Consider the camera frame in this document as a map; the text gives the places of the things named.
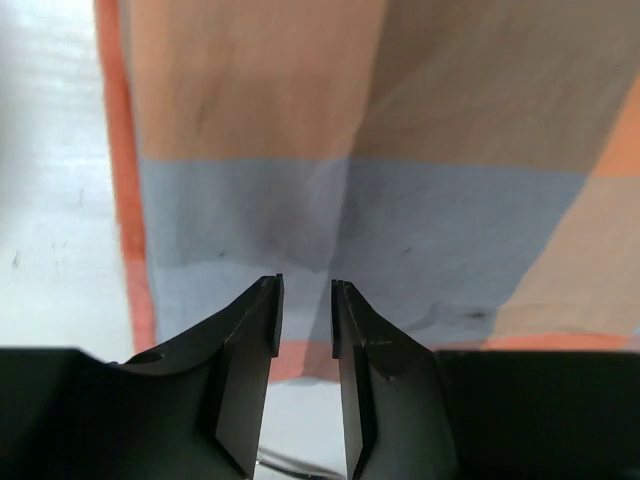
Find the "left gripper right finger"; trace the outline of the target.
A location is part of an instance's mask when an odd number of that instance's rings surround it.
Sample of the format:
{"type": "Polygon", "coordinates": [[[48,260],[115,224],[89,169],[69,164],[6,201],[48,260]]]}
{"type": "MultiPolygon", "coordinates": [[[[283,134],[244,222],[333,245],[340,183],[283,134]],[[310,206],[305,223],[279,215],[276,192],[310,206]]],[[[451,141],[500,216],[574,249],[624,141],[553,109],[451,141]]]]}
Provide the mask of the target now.
{"type": "Polygon", "coordinates": [[[347,281],[331,284],[331,325],[348,478],[456,478],[434,354],[347,281]]]}

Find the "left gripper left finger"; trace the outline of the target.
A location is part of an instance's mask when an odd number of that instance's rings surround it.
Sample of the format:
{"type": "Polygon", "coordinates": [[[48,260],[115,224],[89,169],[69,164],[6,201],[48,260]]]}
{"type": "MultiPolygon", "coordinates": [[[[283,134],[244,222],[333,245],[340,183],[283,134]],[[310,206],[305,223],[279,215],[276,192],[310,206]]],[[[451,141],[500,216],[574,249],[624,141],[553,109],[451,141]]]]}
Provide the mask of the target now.
{"type": "Polygon", "coordinates": [[[251,475],[284,280],[263,276],[183,333],[110,366],[112,475],[251,475]]]}

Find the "checkered orange grey cloth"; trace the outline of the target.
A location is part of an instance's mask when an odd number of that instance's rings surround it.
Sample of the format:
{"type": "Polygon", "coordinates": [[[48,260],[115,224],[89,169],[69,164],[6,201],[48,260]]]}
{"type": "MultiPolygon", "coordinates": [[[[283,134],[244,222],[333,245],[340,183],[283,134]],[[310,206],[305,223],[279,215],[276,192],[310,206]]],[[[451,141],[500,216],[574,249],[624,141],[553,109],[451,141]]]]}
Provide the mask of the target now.
{"type": "Polygon", "coordinates": [[[281,273],[429,347],[639,346],[635,1],[98,1],[136,351],[281,273]]]}

